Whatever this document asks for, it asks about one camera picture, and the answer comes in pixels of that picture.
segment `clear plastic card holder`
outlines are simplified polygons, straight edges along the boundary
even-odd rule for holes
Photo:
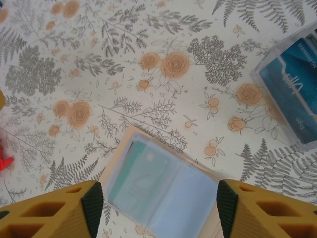
[[[176,154],[135,133],[103,190],[109,206],[156,238],[193,238],[215,205],[217,185]]]
[[[317,22],[275,44],[251,72],[273,99],[290,144],[317,147]]]

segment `red object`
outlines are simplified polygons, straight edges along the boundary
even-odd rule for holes
[[[0,171],[4,170],[6,167],[8,167],[13,162],[12,157],[8,157],[4,159],[2,157],[2,148],[0,147]]]

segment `floral pattern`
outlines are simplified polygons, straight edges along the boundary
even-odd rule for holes
[[[287,142],[283,116],[250,77],[316,6],[6,1],[0,144],[15,160],[0,173],[0,206],[98,180],[130,125],[226,177],[317,204],[316,150]],[[98,237],[151,237],[136,225],[104,204]]]

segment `card holder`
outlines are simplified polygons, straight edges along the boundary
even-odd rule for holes
[[[198,237],[216,191],[216,181],[137,133],[104,186],[106,202],[156,238]]]

